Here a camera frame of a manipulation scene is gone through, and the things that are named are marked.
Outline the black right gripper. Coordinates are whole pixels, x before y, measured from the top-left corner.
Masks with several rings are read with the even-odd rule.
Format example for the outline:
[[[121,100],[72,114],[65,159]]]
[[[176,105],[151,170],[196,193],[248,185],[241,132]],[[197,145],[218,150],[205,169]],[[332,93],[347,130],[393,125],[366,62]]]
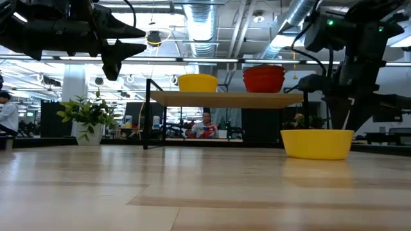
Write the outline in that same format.
[[[388,39],[404,32],[396,23],[352,23],[347,31],[345,58],[335,72],[328,75],[310,74],[303,77],[297,88],[304,92],[321,91],[334,130],[358,130],[378,110],[380,105],[411,109],[411,97],[395,94],[380,95],[376,79],[386,64],[383,54]]]

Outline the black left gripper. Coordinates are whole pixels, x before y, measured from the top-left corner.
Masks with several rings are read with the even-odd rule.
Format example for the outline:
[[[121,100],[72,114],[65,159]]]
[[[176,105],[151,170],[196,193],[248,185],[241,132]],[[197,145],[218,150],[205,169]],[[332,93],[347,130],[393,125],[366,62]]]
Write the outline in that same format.
[[[123,43],[120,39],[145,37],[146,32],[116,19],[111,10],[97,6],[85,19],[61,19],[53,22],[41,39],[42,49],[63,51],[69,56],[87,53],[101,56],[103,72],[108,80],[119,76],[121,61],[142,53],[144,44]]]

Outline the black hanging ceiling lamp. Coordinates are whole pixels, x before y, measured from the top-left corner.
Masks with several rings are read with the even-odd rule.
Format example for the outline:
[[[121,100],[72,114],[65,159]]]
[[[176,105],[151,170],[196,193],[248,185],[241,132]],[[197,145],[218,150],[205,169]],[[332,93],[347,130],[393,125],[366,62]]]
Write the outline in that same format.
[[[151,47],[158,47],[161,45],[161,37],[159,31],[149,31],[146,42]]]

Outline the black monitor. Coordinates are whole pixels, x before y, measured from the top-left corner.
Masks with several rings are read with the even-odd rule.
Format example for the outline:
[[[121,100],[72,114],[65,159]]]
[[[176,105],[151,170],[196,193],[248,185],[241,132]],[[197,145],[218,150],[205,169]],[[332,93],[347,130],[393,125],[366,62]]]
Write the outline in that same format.
[[[379,110],[372,117],[374,123],[402,122],[403,114],[400,109],[386,108]]]

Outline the small green potted plant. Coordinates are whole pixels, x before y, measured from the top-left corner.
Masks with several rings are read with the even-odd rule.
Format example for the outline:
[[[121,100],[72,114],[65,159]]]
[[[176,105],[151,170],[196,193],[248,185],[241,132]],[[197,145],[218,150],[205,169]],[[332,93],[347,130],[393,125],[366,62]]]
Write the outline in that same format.
[[[104,129],[116,129],[116,118],[121,116],[101,98],[100,90],[96,91],[93,98],[76,96],[75,100],[60,104],[64,110],[58,111],[56,115],[62,118],[63,123],[70,121],[76,124],[75,137],[80,146],[100,145]]]

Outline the ceiling light strip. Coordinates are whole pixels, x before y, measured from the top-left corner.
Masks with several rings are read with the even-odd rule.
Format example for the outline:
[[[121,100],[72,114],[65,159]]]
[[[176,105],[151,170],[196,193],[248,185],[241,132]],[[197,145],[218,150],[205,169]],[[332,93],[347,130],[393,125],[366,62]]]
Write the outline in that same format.
[[[21,60],[34,61],[26,55],[0,55],[0,60]],[[63,61],[63,62],[102,62],[101,57],[89,56],[43,56],[41,62]],[[181,58],[181,57],[143,57],[134,56],[126,58],[128,63],[161,63],[179,62],[195,64],[293,64],[293,65],[317,65],[314,60],[264,60],[264,59],[244,59],[244,58]],[[411,62],[387,62],[383,67],[411,67]]]

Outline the wooden shelf with black legs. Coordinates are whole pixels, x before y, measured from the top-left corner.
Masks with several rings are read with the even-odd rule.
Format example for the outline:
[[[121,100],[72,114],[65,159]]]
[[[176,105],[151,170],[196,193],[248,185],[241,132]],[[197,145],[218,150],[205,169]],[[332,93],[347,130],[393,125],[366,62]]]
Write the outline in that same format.
[[[160,103],[163,109],[163,132],[166,133],[168,107],[207,107],[207,108],[252,108],[277,109],[302,103],[304,125],[309,125],[308,93],[235,93],[235,92],[179,92],[165,91],[153,79],[146,80],[144,109],[143,148],[148,149],[150,142],[150,100]]]

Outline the person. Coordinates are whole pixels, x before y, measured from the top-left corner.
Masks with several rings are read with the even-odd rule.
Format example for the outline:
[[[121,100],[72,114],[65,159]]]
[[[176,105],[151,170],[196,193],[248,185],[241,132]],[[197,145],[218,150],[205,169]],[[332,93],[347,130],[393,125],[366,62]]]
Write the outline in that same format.
[[[217,139],[219,138],[218,127],[211,122],[210,112],[204,112],[201,123],[194,124],[185,131],[188,138]]]
[[[7,136],[16,137],[19,127],[18,106],[11,101],[11,95],[7,92],[0,92],[0,104],[3,105],[0,110],[0,131]]]

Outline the silver ventilation duct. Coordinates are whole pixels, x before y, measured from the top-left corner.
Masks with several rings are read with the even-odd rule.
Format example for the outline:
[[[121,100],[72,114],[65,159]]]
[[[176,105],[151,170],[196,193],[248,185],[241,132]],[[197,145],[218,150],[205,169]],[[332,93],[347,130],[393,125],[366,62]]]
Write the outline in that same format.
[[[282,32],[298,27],[311,13],[319,0],[292,0],[287,12],[275,16],[270,27],[270,42],[259,55],[260,59],[274,59],[286,44],[287,37]]]
[[[184,4],[191,53],[195,58],[214,58],[217,7],[211,4]]]

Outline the black aluminium table frame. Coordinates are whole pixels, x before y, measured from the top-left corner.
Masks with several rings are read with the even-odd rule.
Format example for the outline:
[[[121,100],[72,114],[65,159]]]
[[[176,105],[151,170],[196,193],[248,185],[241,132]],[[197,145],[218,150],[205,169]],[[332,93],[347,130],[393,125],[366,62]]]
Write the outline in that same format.
[[[102,139],[101,144],[106,145],[132,145],[142,146],[144,141],[138,139]],[[77,145],[75,138],[17,138],[13,142],[14,148],[39,148],[47,146]],[[279,143],[248,143],[234,141],[149,141],[149,146],[187,146],[187,147],[222,147],[222,148],[277,148],[283,149]],[[395,155],[411,157],[411,146],[377,146],[368,144],[352,144],[351,151],[376,153],[382,155]]]

